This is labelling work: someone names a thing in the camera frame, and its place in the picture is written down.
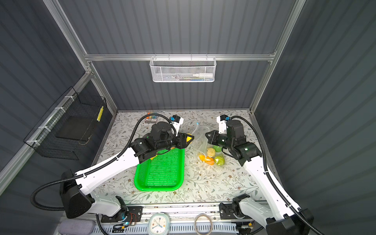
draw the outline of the white clock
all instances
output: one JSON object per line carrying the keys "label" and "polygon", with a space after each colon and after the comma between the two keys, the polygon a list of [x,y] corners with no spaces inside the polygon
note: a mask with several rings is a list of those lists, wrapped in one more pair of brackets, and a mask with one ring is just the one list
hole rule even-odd
{"label": "white clock", "polygon": [[163,213],[154,214],[147,226],[149,235],[166,235],[170,231],[170,218]]}

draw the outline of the wire mesh basket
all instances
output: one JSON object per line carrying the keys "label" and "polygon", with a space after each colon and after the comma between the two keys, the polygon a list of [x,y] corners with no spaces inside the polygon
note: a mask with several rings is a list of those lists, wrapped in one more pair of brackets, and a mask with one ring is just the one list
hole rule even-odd
{"label": "wire mesh basket", "polygon": [[154,82],[214,82],[217,62],[207,60],[150,59]]}
{"label": "wire mesh basket", "polygon": [[44,126],[35,126],[38,134],[26,136],[24,142],[48,158],[78,160],[87,153],[94,130],[100,121],[106,100],[101,96],[74,93]]}

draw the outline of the lemon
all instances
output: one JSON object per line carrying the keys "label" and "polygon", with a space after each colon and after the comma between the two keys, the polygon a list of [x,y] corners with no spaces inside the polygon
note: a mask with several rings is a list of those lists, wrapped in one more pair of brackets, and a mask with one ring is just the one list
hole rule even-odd
{"label": "lemon", "polygon": [[206,154],[207,154],[208,156],[214,157],[214,156],[215,156],[215,149],[214,149],[214,148],[208,148],[208,149],[206,150]]}

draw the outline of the white mesh basket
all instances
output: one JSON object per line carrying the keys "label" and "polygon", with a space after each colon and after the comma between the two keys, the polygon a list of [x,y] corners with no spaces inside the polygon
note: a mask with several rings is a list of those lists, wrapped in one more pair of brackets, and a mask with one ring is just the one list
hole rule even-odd
{"label": "white mesh basket", "polygon": [[154,82],[214,82],[217,62],[210,60],[150,59]]}

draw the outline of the metal rail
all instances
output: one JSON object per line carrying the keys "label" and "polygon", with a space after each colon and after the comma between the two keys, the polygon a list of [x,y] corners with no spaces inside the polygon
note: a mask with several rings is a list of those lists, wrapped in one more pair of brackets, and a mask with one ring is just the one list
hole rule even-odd
{"label": "metal rail", "polygon": [[268,82],[273,75],[274,69],[276,68],[276,65],[279,61],[279,58],[286,46],[286,43],[290,37],[290,34],[295,26],[295,23],[300,15],[300,12],[303,9],[303,6],[305,4],[306,0],[296,0],[293,9],[291,10],[291,14],[287,20],[287,23],[285,25],[285,28],[283,29],[283,32],[281,34],[281,37],[278,41],[276,52],[274,56],[274,60],[270,63],[268,66],[263,78],[260,81],[259,87],[257,88],[255,97],[253,98],[253,101],[251,103],[251,106],[249,109],[251,110],[251,113],[254,113],[260,100],[262,97],[262,94],[265,91],[266,85],[268,85]]}
{"label": "metal rail", "polygon": [[[80,92],[82,89],[86,86],[86,84],[90,81],[90,79],[93,77],[91,71],[87,71],[80,80],[74,85],[74,89],[71,89],[65,97],[60,101],[60,103],[56,107],[62,107],[69,98],[69,96],[72,96],[75,91]],[[58,112],[58,109],[54,109],[50,115],[43,121],[41,126],[45,126]],[[41,133],[42,129],[38,128],[29,138],[29,140],[36,140],[36,138]],[[0,195],[4,192],[6,187],[11,183],[11,181],[16,177],[18,172],[21,170],[21,168],[25,165],[25,163],[29,160],[31,155],[34,153],[34,149],[28,146],[27,144],[24,144],[20,150],[14,155],[14,157],[9,161],[9,163],[3,168],[3,170],[0,172]]]}
{"label": "metal rail", "polygon": [[50,11],[54,20],[56,21],[56,24],[59,26],[61,32],[63,32],[63,35],[67,39],[69,45],[72,47],[72,50],[76,54],[78,60],[80,61],[85,71],[88,71],[88,70],[93,71],[95,75],[92,77],[92,82],[94,86],[96,87],[99,95],[106,98],[107,107],[112,113],[112,115],[116,115],[117,107],[115,105],[115,102],[112,99],[110,93],[107,91],[94,65],[92,65],[85,59],[85,55],[87,54],[87,52],[85,48],[83,47],[80,39],[78,38],[75,30],[73,29],[73,26],[69,22],[68,17],[64,13],[63,8],[59,4],[59,1],[58,0],[43,0],[43,2],[46,5],[47,9]]}
{"label": "metal rail", "polygon": [[232,54],[210,54],[210,55],[158,55],[158,54],[144,54],[144,55],[131,55],[131,54],[87,54],[84,56],[87,61],[149,61],[151,58],[156,57],[158,60],[213,60],[217,61],[272,61],[274,55],[232,55]]}

